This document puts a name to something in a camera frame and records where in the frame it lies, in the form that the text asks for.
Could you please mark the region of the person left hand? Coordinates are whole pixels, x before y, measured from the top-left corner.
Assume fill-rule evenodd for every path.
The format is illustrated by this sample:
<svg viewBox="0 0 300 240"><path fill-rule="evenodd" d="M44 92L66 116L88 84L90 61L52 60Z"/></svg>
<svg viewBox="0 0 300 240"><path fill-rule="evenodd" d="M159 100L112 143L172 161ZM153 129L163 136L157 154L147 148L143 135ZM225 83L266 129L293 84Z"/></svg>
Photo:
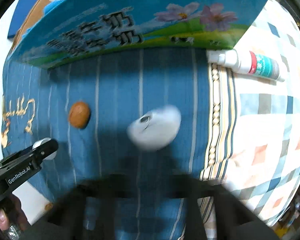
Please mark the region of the person left hand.
<svg viewBox="0 0 300 240"><path fill-rule="evenodd" d="M11 194L9 196L9 198L12 201L12 203L14 204L14 222L17 223L20 230L23 232L27 228L29 228L31 225L30 225L29 221L27 220L27 217L26 217L24 211L21 208L20 199L13 194ZM8 230L10 225L11 225L11 223L10 223L8 215L5 213L5 211L3 209L0 209L0 230L2 232L4 232L4 231Z"/></svg>

